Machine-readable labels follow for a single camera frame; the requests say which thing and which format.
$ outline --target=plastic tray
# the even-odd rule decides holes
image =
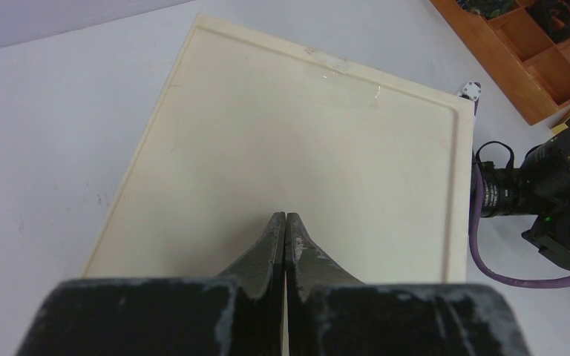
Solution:
[[[198,16],[85,268],[212,276],[298,212],[367,283],[465,278],[473,103]]]

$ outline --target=wooden compartment tray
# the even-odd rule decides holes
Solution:
[[[494,19],[464,11],[456,0],[431,0],[514,107],[534,125],[570,105],[570,39],[554,43],[516,0]]]

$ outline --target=camera lens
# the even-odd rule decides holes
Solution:
[[[480,163],[479,166],[484,186],[482,217],[535,215],[550,206],[520,187],[519,169],[514,169],[511,174],[509,170],[496,169],[492,162]],[[476,184],[475,179],[472,180],[472,185]]]

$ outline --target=white table surface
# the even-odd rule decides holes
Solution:
[[[550,137],[546,124],[525,124],[428,0],[197,0],[2,48],[0,355],[16,350],[56,283],[79,276],[199,12],[451,93],[479,81],[475,146],[498,139],[523,157]],[[505,155],[482,158],[504,165]],[[520,237],[532,221],[482,220],[486,263],[514,277],[563,276]],[[534,355],[570,355],[570,289],[509,288],[472,262],[468,279],[507,297]]]

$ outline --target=camera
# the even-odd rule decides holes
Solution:
[[[505,168],[482,162],[481,150],[498,144],[510,152]],[[487,142],[474,155],[482,181],[474,172],[471,192],[477,184],[484,188],[482,217],[537,215],[522,237],[557,266],[570,271],[570,128],[546,143],[532,148],[519,168],[514,168],[514,152],[501,142]]]

